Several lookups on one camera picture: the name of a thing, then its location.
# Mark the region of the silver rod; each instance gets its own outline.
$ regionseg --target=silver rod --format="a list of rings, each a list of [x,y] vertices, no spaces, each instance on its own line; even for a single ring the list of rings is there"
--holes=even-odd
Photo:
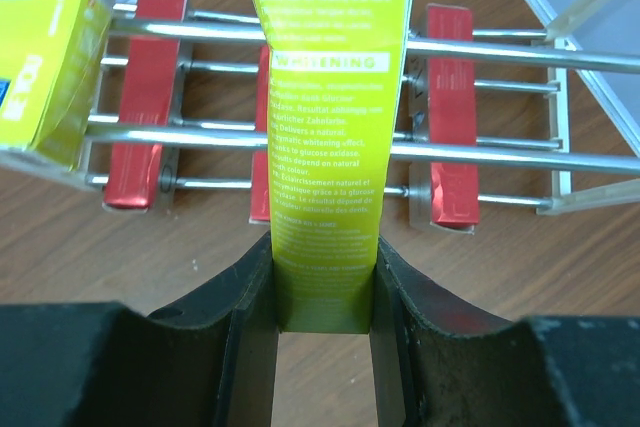
[[[251,15],[227,14],[224,12],[211,12],[207,10],[194,10],[190,17],[193,20],[205,20],[213,22],[230,22],[233,24],[260,25],[260,19]]]
[[[114,114],[91,114],[89,115],[89,123],[92,125],[99,124],[117,124],[118,116]],[[239,122],[235,120],[199,120],[199,119],[183,119],[180,126],[193,129],[207,130],[232,130],[238,132],[252,132],[256,130],[256,126],[252,122]],[[402,142],[428,142],[429,137],[426,135],[414,136],[412,132],[394,132],[393,140]],[[478,137],[478,145],[484,147],[508,147],[512,149],[533,149],[533,150],[556,150],[560,148],[558,140],[534,140],[534,139],[508,139],[501,137]]]
[[[487,204],[517,205],[534,209],[548,209],[553,204],[553,200],[549,198],[521,197],[519,195],[479,194],[478,200]]]
[[[474,39],[546,40],[544,29],[473,29]]]
[[[256,124],[253,122],[238,122],[237,120],[196,120],[183,119],[180,122],[183,127],[200,128],[209,130],[236,130],[244,132],[253,132],[256,130]]]
[[[86,137],[100,143],[166,144],[188,148],[266,150],[264,132],[127,124],[89,124]],[[522,151],[494,147],[393,142],[396,160],[501,165],[527,169],[640,175],[640,159],[613,155]]]
[[[458,57],[483,62],[506,62],[538,67],[640,73],[639,56],[546,47],[413,38],[407,41],[407,54]]]
[[[510,80],[476,79],[478,90],[498,90],[504,92],[525,92],[530,94],[555,94],[558,86],[554,84],[537,84],[533,82],[513,82]]]
[[[101,65],[107,68],[121,68],[128,64],[126,57],[118,57],[108,55],[101,61]],[[230,62],[211,62],[205,60],[194,60],[188,67],[191,72],[204,73],[229,73],[229,74],[251,74],[258,73],[257,64],[242,64]],[[412,79],[406,75],[402,76],[402,82],[412,82]],[[552,84],[536,84],[530,82],[512,82],[507,80],[484,80],[475,81],[475,86],[480,90],[497,90],[508,92],[528,92],[533,94],[553,94],[558,91],[558,87]]]
[[[139,19],[113,19],[114,35],[144,35],[188,39],[192,42],[245,42],[263,44],[259,26],[213,22],[169,22]],[[565,67],[610,72],[640,73],[640,57],[626,54],[489,44],[413,37],[407,41],[407,54],[459,57],[484,62],[507,62],[539,67]]]
[[[113,11],[123,14],[135,13],[135,4],[116,4]],[[225,12],[212,12],[207,10],[194,10],[189,15],[191,20],[226,22],[232,24],[260,25],[258,17],[241,14],[228,14]],[[474,29],[473,36],[477,38],[497,38],[514,40],[545,40],[547,31],[544,29]]]
[[[193,72],[219,72],[229,74],[252,74],[258,73],[258,64],[241,64],[231,62],[208,62],[204,60],[193,60],[189,66]]]
[[[108,175],[87,174],[86,183],[90,187],[104,187],[109,180]],[[251,190],[251,180],[249,179],[199,179],[192,177],[178,177],[176,179],[177,189],[189,190]],[[406,185],[386,186],[384,195],[387,197],[409,197],[409,187]],[[549,208],[551,199],[536,197],[520,197],[514,195],[480,194],[480,202],[490,204],[514,205],[522,207]]]

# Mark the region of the red plastic piece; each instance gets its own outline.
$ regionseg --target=red plastic piece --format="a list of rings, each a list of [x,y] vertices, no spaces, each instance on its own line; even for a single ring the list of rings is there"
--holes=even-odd
[[[267,131],[267,105],[269,104],[269,47],[260,49],[258,85],[256,87],[256,131]],[[253,154],[251,169],[251,208],[249,222],[262,223],[271,220],[269,210],[269,159],[266,152]]]
[[[180,21],[187,0],[138,0],[137,18]],[[119,121],[127,124],[169,123],[180,41],[135,37],[129,48]],[[155,200],[162,145],[118,143],[113,146],[104,205],[147,210]]]
[[[472,40],[471,11],[460,7],[429,5],[427,37]],[[473,62],[430,57],[427,76],[431,142],[476,145]],[[431,164],[431,221],[451,229],[468,229],[480,221],[477,166],[441,162]]]

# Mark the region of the wooden floor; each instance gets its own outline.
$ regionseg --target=wooden floor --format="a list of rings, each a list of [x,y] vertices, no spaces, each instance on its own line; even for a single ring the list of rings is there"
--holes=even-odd
[[[251,0],[193,0],[198,8],[254,13]],[[538,26],[522,0],[415,0],[470,7],[478,28]],[[198,58],[256,61],[255,48],[199,48]],[[541,69],[479,65],[479,77],[544,81]],[[117,100],[112,86],[108,97]],[[571,76],[576,151],[629,154],[601,109]],[[250,78],[189,78],[185,116],[251,120]],[[543,138],[546,110],[534,95],[479,93],[481,135]],[[405,127],[406,110],[399,119]],[[188,176],[246,177],[250,155],[184,152]],[[616,177],[577,175],[576,188]],[[393,163],[389,182],[407,181]],[[548,174],[482,168],[486,193],[544,195]],[[0,173],[0,302],[121,300],[147,313],[233,263],[265,232],[247,223],[249,197],[180,192],[170,212],[105,213],[100,195]],[[532,312],[640,314],[640,205],[538,217],[531,210],[482,207],[474,237],[423,233],[408,225],[408,204],[385,203],[382,234],[414,266],[456,294],[508,318]],[[281,337],[275,426],[376,425],[365,336]]]

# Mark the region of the cardboard box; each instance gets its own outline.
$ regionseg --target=cardboard box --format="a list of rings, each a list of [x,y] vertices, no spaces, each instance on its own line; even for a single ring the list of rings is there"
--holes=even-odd
[[[0,164],[72,171],[115,0],[0,0]]]

